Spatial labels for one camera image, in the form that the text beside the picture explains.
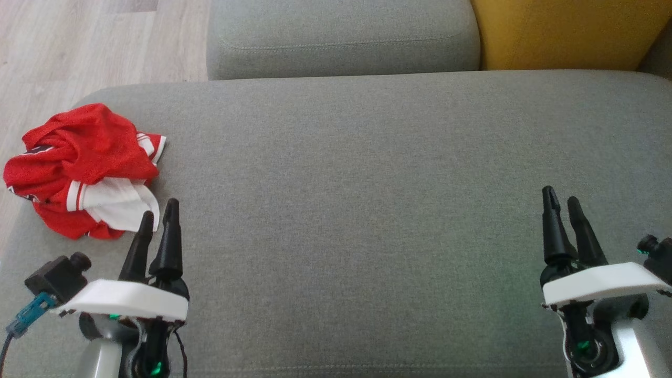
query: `white stripe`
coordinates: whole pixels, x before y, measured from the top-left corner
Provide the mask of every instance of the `white stripe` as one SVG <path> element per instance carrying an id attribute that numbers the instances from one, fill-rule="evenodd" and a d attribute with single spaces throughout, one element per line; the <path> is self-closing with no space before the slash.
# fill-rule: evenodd
<path id="1" fill-rule="evenodd" d="M 77 192 L 79 191 L 79 181 L 71 181 L 68 188 L 68 196 L 65 200 L 65 209 L 68 211 L 77 210 Z"/>
<path id="2" fill-rule="evenodd" d="M 161 154 L 163 153 L 163 148 L 166 146 L 166 137 L 161 135 L 161 139 L 159 140 L 159 147 L 157 148 L 157 154 L 154 155 L 154 159 L 152 159 L 152 163 L 156 164 L 159 161 L 159 158 L 161 157 Z"/>
<path id="3" fill-rule="evenodd" d="M 147 156 L 151 156 L 154 153 L 154 145 L 152 144 L 152 140 L 149 139 L 149 137 L 138 139 L 138 145 L 140 148 L 144 149 L 144 152 L 147 154 Z"/>
<path id="4" fill-rule="evenodd" d="M 90 185 L 87 184 L 82 184 L 82 190 L 79 191 L 79 209 L 78 210 L 84 210 L 84 193 L 86 193 L 86 189 L 89 188 Z"/>

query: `wire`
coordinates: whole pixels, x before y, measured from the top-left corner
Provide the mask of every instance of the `wire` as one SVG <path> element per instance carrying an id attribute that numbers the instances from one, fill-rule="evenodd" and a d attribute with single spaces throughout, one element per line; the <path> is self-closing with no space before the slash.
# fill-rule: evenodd
<path id="1" fill-rule="evenodd" d="M 9 343 L 14 336 L 12 334 L 7 335 L 5 339 L 5 344 L 2 346 L 2 352 L 0 352 L 0 378 L 2 378 L 2 371 L 5 369 L 5 358 L 7 357 L 7 349 L 9 349 Z"/>
<path id="2" fill-rule="evenodd" d="M 126 356 L 126 363 L 124 363 L 124 368 L 126 369 L 126 376 L 128 377 L 133 377 L 133 361 L 135 360 L 136 356 L 138 355 L 138 351 L 140 350 L 140 347 L 142 346 L 142 341 L 143 338 L 146 336 L 145 330 L 144 330 L 144 325 L 140 323 L 140 321 L 135 318 L 135 317 L 128 317 L 128 319 L 135 325 L 135 327 L 138 329 L 138 344 L 128 353 L 128 356 Z"/>
<path id="3" fill-rule="evenodd" d="M 179 344 L 179 349 L 182 351 L 182 377 L 187 378 L 187 353 L 184 351 L 184 343 L 179 337 L 177 330 L 173 331 L 175 338 L 177 338 L 177 343 Z"/>
<path id="4" fill-rule="evenodd" d="M 151 276 L 149 276 L 149 277 L 147 277 L 147 278 L 144 279 L 144 283 L 147 284 L 147 285 L 149 285 L 149 281 L 153 280 L 153 279 L 156 278 L 156 277 L 157 277 L 156 274 L 152 274 Z"/>
<path id="5" fill-rule="evenodd" d="M 557 311 L 555 314 L 560 318 L 560 323 L 562 324 L 562 354 L 564 355 L 564 360 L 567 363 L 571 363 L 571 359 L 567 355 L 567 324 L 564 322 L 564 317 Z"/>

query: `black cable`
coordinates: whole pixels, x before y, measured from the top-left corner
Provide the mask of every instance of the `black cable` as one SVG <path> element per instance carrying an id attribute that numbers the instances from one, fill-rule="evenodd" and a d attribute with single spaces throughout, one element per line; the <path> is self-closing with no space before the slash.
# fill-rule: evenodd
<path id="1" fill-rule="evenodd" d="M 2 346 L 2 352 L 0 352 L 0 378 L 2 378 L 2 371 L 5 369 L 5 358 L 7 357 L 7 349 L 9 349 L 9 343 L 13 338 L 14 336 L 12 336 L 12 334 L 7 335 L 7 339 L 5 339 L 5 344 Z"/>
<path id="2" fill-rule="evenodd" d="M 184 343 L 182 342 L 182 339 L 179 337 L 179 334 L 177 333 L 177 330 L 173 332 L 175 334 L 175 337 L 177 338 L 177 343 L 179 344 L 179 349 L 182 351 L 182 377 L 187 378 L 187 352 L 184 351 Z"/>

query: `green led light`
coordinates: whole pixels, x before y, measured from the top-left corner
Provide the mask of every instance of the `green led light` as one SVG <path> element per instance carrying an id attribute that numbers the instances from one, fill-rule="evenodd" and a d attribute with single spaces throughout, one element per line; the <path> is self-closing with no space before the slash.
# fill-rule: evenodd
<path id="1" fill-rule="evenodd" d="M 588 348 L 590 348 L 590 341 L 582 341 L 582 342 L 578 343 L 577 348 L 581 352 L 585 352 L 586 350 L 588 350 Z"/>
<path id="2" fill-rule="evenodd" d="M 149 373 L 149 375 L 158 375 L 160 372 L 161 372 L 161 363 L 158 363 L 157 367 L 155 367 L 154 370 L 152 370 L 152 372 Z"/>

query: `gray cushion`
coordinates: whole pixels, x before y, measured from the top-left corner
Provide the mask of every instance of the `gray cushion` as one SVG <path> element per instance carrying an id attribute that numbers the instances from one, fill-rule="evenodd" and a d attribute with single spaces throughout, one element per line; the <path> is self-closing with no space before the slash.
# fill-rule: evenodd
<path id="1" fill-rule="evenodd" d="M 540 307 L 541 188 L 582 200 L 610 262 L 672 234 L 672 83 L 652 75 L 240 80 L 87 102 L 168 136 L 153 190 L 181 201 L 190 377 L 564 378 L 560 324 Z M 55 256 L 85 252 L 90 278 L 115 278 L 130 239 L 66 240 L 26 203 L 0 318 Z M 670 357 L 663 299 L 647 323 Z M 74 319 L 45 317 L 6 371 L 70 373 L 84 343 Z"/>
<path id="2" fill-rule="evenodd" d="M 214 0 L 208 77 L 477 70 L 469 0 Z"/>

